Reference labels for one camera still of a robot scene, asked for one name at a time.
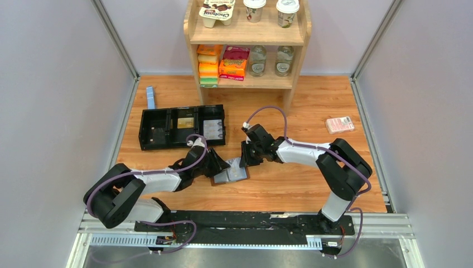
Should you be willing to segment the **brown leather card holder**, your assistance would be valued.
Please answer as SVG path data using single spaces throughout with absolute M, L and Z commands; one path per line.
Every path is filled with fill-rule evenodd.
M 212 178 L 212 186 L 235 183 L 249 178 L 247 168 L 240 167 L 240 157 L 229 159 L 225 162 L 230 167 Z

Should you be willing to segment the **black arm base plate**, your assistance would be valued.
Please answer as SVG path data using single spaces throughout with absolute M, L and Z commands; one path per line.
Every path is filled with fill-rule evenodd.
M 165 213 L 160 222 L 171 222 L 170 227 L 154 227 L 136 223 L 137 232 L 168 232 L 178 242 L 191 237 L 193 227 L 184 224 L 191 220 L 197 225 L 192 243 L 230 245 L 304 245 L 308 235 L 351 236 L 355 234 L 353 220 L 343 216 L 338 227 L 325 227 L 316 214 L 288 214 L 282 212 L 232 212 L 176 210 Z

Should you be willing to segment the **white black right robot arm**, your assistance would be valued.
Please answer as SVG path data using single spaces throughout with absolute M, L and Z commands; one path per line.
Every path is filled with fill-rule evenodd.
M 305 143 L 284 136 L 274 138 L 260 124 L 244 123 L 242 130 L 247 139 L 241 143 L 240 167 L 268 161 L 319 169 L 331 190 L 318 218 L 318 226 L 324 233 L 334 233 L 340 227 L 340 218 L 362 187 L 370 187 L 371 166 L 344 139 L 337 138 L 332 143 Z

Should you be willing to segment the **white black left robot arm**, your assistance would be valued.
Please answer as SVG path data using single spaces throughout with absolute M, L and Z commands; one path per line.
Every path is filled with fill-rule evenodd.
M 214 149 L 194 146 L 185 158 L 161 170 L 130 169 L 123 163 L 114 165 L 84 195 L 89 214 L 107 229 L 124 221 L 149 222 L 156 231 L 168 229 L 171 217 L 162 202 L 141 199 L 157 192 L 179 192 L 199 176 L 212 178 L 230 164 Z

